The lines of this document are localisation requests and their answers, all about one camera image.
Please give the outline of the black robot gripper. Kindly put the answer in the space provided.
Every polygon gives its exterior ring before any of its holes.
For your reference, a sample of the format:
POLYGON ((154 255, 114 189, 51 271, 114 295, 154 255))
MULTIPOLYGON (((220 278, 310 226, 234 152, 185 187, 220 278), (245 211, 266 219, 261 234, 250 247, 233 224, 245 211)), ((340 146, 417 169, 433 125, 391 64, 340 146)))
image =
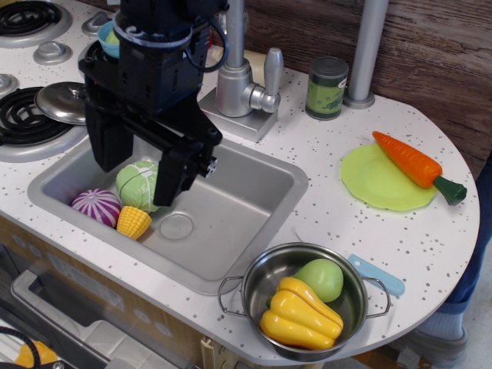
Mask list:
POLYGON ((170 206, 196 175, 217 165, 220 131, 198 106, 202 72, 182 53, 109 57, 99 42, 78 63, 85 76, 85 122, 100 168, 109 172, 133 153, 134 137, 162 152, 153 204, 170 206))

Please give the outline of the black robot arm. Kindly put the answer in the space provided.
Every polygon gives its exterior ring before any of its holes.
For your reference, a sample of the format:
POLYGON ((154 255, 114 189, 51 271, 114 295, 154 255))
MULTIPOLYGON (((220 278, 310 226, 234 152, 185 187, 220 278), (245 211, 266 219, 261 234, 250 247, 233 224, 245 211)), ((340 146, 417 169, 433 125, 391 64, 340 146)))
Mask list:
POLYGON ((226 1, 123 1, 113 20, 117 58, 93 44, 85 76, 85 120, 96 162, 110 171, 135 138, 161 151, 154 203, 169 206, 212 173, 222 135, 198 105, 211 31, 226 1))

